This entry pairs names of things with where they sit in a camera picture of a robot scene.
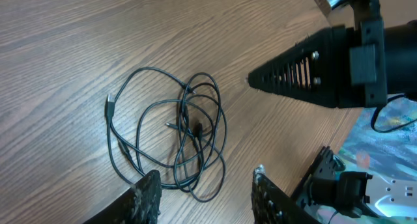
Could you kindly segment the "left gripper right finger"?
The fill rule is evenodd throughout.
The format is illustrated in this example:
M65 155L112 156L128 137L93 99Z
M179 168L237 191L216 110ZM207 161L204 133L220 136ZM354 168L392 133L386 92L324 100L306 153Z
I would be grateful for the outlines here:
M255 224L320 224L266 176L263 165L253 171L251 200Z

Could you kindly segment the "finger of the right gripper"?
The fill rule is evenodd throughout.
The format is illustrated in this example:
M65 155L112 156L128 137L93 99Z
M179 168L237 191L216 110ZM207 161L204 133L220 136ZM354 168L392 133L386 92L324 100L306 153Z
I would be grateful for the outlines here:
M334 30L321 29L248 74L251 88L302 100L323 107L336 107L335 81L328 60Z

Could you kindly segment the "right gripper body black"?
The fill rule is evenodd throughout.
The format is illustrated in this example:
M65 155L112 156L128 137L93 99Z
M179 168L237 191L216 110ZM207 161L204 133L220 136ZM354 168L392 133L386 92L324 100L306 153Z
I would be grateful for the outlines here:
M382 20L326 30L331 83L329 108L382 107L387 104L384 25Z

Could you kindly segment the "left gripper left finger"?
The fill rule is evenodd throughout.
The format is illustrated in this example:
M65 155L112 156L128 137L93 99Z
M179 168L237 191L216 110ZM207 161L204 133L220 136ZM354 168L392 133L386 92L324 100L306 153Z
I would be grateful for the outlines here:
M157 224L162 197L160 172L151 170L88 224Z

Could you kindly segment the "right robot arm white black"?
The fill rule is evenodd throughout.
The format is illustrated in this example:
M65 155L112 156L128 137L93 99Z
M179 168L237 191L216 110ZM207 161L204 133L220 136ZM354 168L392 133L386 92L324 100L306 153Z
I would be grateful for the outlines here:
M354 27L321 29L251 71L260 91L328 108L372 108L379 113L398 98L416 99L416 22L385 28L379 0L315 0L323 14L349 5ZM306 208L332 207L351 218L415 217L416 183L347 171L323 147L292 195L253 172L256 223L315 223Z

